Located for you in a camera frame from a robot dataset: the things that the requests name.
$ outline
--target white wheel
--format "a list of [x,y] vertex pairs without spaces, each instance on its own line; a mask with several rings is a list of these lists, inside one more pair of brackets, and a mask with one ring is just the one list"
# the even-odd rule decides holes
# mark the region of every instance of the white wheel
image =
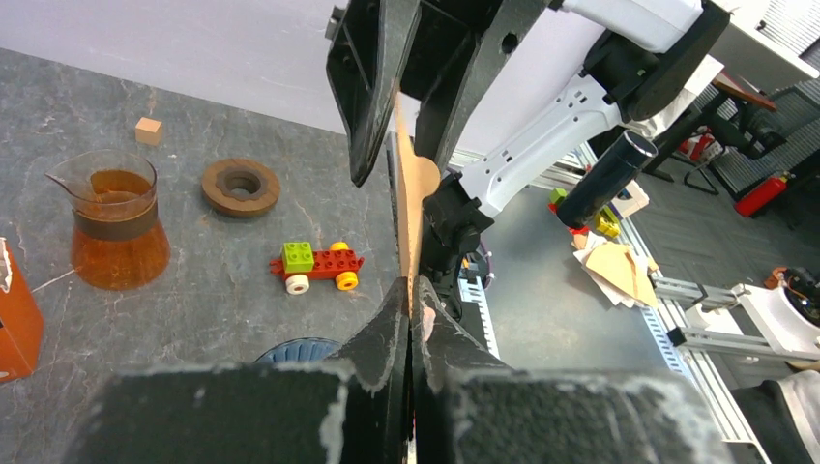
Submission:
[[296,274],[288,277],[284,285],[287,287],[287,293],[291,295],[302,295],[310,288],[308,276],[304,274]]

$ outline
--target yellow object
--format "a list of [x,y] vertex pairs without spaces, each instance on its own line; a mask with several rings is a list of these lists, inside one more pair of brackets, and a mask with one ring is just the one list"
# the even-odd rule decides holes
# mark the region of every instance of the yellow object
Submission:
[[595,215],[595,230],[611,239],[621,235],[620,221],[608,206],[603,207],[603,209]]
[[356,285],[359,285],[359,278],[356,276],[356,273],[348,271],[336,276],[336,288],[342,292],[353,290],[356,288]]
[[139,118],[136,123],[136,141],[147,145],[160,145],[162,139],[162,122],[148,118]]

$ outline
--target brown ring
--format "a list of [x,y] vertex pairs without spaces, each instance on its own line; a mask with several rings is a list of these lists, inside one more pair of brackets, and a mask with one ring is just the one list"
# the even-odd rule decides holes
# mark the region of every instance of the brown ring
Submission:
[[252,159],[221,159],[202,174],[202,193],[208,203],[236,218],[266,213],[277,204],[280,191],[277,175]]
[[157,200],[139,215],[125,220],[99,220],[74,210],[74,225],[92,239],[125,242],[151,230],[160,216]]

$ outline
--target fire extinguisher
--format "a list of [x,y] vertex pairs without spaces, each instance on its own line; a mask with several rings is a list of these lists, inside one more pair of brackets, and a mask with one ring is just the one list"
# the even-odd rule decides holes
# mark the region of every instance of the fire extinguisher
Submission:
[[741,201],[735,203],[735,211],[745,218],[753,215],[757,210],[763,208],[767,203],[786,190],[786,181],[789,177],[792,177],[792,175],[788,172],[783,172],[766,179],[754,190],[741,198]]

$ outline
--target screw hole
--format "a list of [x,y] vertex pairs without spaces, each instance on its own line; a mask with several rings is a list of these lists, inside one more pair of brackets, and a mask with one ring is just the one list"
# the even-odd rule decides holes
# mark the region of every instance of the screw hole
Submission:
[[509,55],[513,53],[516,48],[518,48],[518,37],[510,32],[504,36],[504,39],[501,41],[501,51],[503,51],[505,55]]
[[353,62],[353,57],[350,55],[344,55],[341,57],[341,65],[348,71],[353,71],[356,69],[356,64]]

